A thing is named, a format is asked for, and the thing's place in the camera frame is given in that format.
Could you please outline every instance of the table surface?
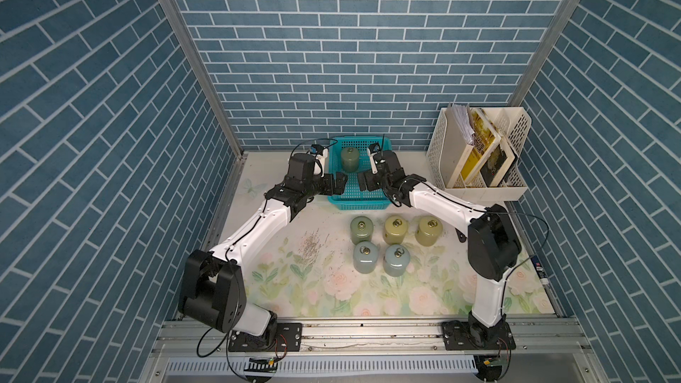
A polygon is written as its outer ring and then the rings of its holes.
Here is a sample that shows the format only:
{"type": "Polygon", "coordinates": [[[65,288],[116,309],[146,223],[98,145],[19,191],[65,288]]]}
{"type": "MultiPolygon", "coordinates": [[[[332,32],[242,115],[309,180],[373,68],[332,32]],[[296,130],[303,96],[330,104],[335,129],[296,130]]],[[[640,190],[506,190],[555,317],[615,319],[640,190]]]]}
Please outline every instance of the table surface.
{"type": "MultiPolygon", "coordinates": [[[[282,181],[288,157],[288,152],[278,151],[248,154],[222,239],[255,213],[265,191],[282,181]]],[[[430,178],[424,152],[399,151],[398,157],[407,174],[430,178]]],[[[414,230],[425,215],[393,205],[385,210],[341,211],[318,196],[242,269],[248,299],[282,317],[465,315],[475,300],[477,281],[468,263],[467,243],[460,243],[454,228],[445,223],[435,245],[419,245],[414,230]],[[380,228],[392,215],[409,221],[410,228],[403,245],[411,253],[411,263],[398,278],[388,276],[381,266],[387,245],[380,228]],[[356,216],[368,216],[379,229],[372,238],[381,249],[379,264],[366,275],[352,264],[349,226],[356,216]]],[[[522,252],[520,258],[526,257],[522,252]]],[[[554,313],[530,262],[511,276],[504,304],[509,315],[554,313]]]]}

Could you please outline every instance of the pale blue weight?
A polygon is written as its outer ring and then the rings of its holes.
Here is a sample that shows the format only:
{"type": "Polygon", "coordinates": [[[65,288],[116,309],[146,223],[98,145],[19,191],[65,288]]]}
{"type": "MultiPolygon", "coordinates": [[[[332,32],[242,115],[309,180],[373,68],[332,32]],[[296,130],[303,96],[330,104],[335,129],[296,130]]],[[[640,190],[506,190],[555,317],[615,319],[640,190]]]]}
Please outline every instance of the pale blue weight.
{"type": "Polygon", "coordinates": [[[353,264],[359,273],[371,273],[379,260],[379,248],[371,242],[361,242],[352,254],[353,264]]]}
{"type": "Polygon", "coordinates": [[[386,270],[387,275],[391,277],[399,277],[404,274],[411,254],[400,244],[393,244],[386,249],[386,255],[383,257],[383,269],[386,270]]]}

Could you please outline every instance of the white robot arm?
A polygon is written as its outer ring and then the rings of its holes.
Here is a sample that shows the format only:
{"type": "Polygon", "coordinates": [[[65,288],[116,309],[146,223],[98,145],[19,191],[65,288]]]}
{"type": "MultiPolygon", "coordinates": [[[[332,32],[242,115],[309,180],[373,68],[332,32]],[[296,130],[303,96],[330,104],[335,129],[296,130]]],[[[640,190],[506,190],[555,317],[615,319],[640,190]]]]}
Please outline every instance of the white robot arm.
{"type": "MultiPolygon", "coordinates": [[[[459,240],[469,243],[469,262],[479,274],[466,337],[479,348],[491,340],[496,342],[504,325],[506,279],[520,253],[505,209],[485,209],[439,191],[420,176],[407,176],[393,151],[380,151],[380,146],[374,145],[372,169],[358,174],[360,189],[383,189],[394,202],[423,210],[455,227],[459,240]]],[[[333,179],[323,174],[325,159],[321,154],[292,156],[284,182],[266,193],[266,200],[251,218],[210,251],[192,253],[185,265],[180,312],[220,331],[242,331],[261,337],[262,345],[271,345],[277,316],[246,301],[241,268],[294,219],[312,195],[343,192],[347,176],[337,174],[333,179]]]]}

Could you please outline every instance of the blue brick wallpaper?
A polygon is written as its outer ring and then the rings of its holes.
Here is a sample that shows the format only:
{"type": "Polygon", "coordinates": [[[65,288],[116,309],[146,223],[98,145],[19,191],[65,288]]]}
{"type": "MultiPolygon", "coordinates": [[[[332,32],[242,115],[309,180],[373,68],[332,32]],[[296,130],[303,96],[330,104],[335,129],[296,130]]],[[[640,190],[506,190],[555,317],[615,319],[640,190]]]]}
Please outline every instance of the blue brick wallpaper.
{"type": "Polygon", "coordinates": [[[559,2],[177,0],[246,149],[426,149],[443,104],[506,103],[559,2]]]}
{"type": "Polygon", "coordinates": [[[680,21],[681,0],[581,0],[524,103],[520,205],[612,381],[681,381],[680,21]]]}
{"type": "Polygon", "coordinates": [[[136,381],[232,160],[157,0],[0,0],[0,382],[136,381]]]}

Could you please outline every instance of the light green weight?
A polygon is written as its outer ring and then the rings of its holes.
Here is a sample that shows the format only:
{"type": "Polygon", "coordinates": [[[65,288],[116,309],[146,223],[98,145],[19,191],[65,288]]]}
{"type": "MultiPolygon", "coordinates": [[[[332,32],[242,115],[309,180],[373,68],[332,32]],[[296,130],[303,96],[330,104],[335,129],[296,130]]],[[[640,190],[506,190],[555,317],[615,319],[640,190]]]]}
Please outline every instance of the light green weight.
{"type": "Polygon", "coordinates": [[[360,150],[356,147],[345,147],[341,149],[340,165],[347,173],[356,172],[360,167],[360,150]]]}
{"type": "Polygon", "coordinates": [[[355,245],[359,242],[370,242],[373,233],[374,222],[366,216],[355,217],[350,222],[350,239],[355,245]]]}
{"type": "Polygon", "coordinates": [[[411,254],[406,247],[393,244],[386,249],[386,255],[383,257],[383,269],[387,275],[391,277],[399,277],[404,274],[406,266],[409,265],[411,254]]]}
{"type": "Polygon", "coordinates": [[[397,215],[388,217],[384,226],[383,239],[388,244],[401,244],[409,230],[409,222],[397,215]]]}
{"type": "Polygon", "coordinates": [[[416,230],[416,241],[424,247],[435,244],[438,237],[442,234],[442,222],[434,216],[424,216],[419,221],[416,230]]]}
{"type": "Polygon", "coordinates": [[[379,248],[371,242],[360,242],[352,252],[352,262],[359,273],[371,273],[379,260],[379,248]]]}

